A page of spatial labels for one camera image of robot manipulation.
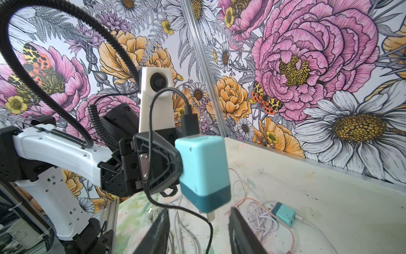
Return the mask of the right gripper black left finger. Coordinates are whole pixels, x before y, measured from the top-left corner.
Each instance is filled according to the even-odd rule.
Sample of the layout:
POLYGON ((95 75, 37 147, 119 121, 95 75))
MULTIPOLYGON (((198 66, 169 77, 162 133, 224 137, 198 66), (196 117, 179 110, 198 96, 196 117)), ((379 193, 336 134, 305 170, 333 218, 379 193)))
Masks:
POLYGON ((133 254, 166 254, 170 232, 168 209, 164 208, 133 254))

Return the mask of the teal charger with black cable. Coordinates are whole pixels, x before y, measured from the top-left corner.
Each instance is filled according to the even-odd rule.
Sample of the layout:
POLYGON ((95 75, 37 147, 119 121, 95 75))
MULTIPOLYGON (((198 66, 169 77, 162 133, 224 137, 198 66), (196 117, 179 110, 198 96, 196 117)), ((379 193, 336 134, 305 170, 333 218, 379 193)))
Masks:
POLYGON ((182 194, 201 213, 210 214, 231 200, 231 183, 225 140, 214 135, 180 138, 182 194))

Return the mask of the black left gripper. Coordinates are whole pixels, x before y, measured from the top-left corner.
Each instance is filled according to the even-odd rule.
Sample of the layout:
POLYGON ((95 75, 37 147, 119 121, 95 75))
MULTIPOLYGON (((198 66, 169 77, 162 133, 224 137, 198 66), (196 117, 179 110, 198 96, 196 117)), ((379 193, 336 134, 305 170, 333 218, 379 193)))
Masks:
POLYGON ((179 184, 183 173, 180 152, 175 148, 179 131, 154 131, 152 151, 149 132, 139 133, 139 116, 122 103, 100 118, 106 132, 118 142, 111 159, 101 162, 101 189, 129 197, 143 191, 149 182, 149 193, 162 193, 179 184))

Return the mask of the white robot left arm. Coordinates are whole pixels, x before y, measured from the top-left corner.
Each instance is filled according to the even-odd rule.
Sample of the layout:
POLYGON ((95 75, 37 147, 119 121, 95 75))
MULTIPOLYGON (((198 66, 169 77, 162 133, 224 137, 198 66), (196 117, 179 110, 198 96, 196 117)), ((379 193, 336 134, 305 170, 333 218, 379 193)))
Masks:
POLYGON ((158 103, 155 113, 149 111, 149 103, 141 106, 138 128, 127 104, 108 112, 101 124, 122 136, 113 149, 84 148, 52 124, 1 129, 1 180, 16 183, 36 199, 65 253, 106 254, 113 230, 105 230, 79 205, 64 182, 64 169, 119 197, 144 191, 145 185, 155 194, 178 183, 181 167, 174 142, 179 131, 171 106, 158 103))

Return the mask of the teal charger with white cable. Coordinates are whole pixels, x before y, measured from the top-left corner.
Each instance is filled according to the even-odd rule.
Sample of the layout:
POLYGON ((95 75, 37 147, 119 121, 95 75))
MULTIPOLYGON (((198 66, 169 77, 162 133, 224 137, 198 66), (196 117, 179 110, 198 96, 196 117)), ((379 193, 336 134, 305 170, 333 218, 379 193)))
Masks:
POLYGON ((275 204, 271 213, 290 228, 293 226, 296 219, 296 210, 280 202, 275 204))

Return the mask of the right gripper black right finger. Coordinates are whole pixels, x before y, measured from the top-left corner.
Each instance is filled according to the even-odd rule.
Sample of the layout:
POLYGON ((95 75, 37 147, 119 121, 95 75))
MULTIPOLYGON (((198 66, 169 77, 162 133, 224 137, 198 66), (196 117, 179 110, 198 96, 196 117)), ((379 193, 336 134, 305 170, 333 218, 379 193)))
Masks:
POLYGON ((261 242, 235 207, 230 211, 228 231, 232 254, 266 254, 261 242))

